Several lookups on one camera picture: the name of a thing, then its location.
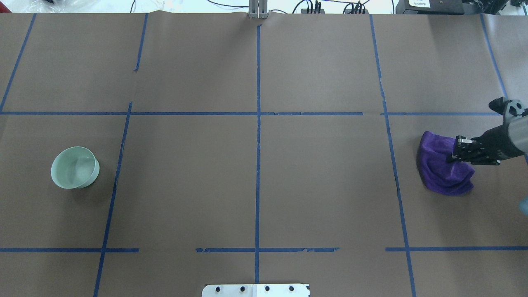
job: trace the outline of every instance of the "white bracket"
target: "white bracket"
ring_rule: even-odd
[[[202,297],[310,297],[307,284],[207,285]]]
[[[249,18],[268,18],[268,0],[249,0]]]

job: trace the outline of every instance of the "teal object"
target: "teal object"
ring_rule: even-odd
[[[523,214],[528,216],[528,197],[524,198],[521,203],[519,203],[519,209]]]
[[[51,165],[51,179],[63,189],[80,189],[91,185],[99,175],[99,162],[82,146],[62,151]]]

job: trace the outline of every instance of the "red object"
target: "red object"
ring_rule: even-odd
[[[2,1],[0,1],[0,12],[11,12],[9,8],[5,7]]]

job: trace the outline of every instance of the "sticker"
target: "sticker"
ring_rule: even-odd
[[[431,8],[429,0],[409,0],[409,5],[415,7]]]

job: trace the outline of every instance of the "purple towel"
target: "purple towel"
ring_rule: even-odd
[[[455,139],[425,131],[418,149],[418,171],[427,189],[449,196],[462,195],[473,188],[475,173],[465,162],[447,163]]]

